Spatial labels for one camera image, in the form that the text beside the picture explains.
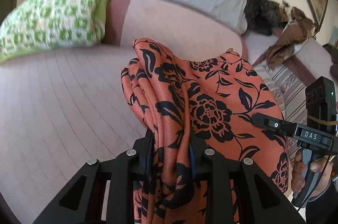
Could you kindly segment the person right hand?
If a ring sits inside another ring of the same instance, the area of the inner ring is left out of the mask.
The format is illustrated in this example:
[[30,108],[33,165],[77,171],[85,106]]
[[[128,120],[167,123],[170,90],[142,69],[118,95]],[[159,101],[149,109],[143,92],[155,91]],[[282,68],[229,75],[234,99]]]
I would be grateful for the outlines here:
[[[317,187],[314,189],[311,198],[315,198],[321,195],[326,191],[328,186],[331,183],[331,172],[332,164],[328,162],[325,166],[327,157],[319,158],[311,163],[308,167],[311,172],[319,173],[322,175],[320,182]],[[302,177],[303,173],[306,172],[306,166],[302,161],[301,151],[297,151],[296,157],[294,159],[293,170],[292,170],[292,179],[291,179],[291,189],[294,193],[299,193],[305,186],[305,179]]]

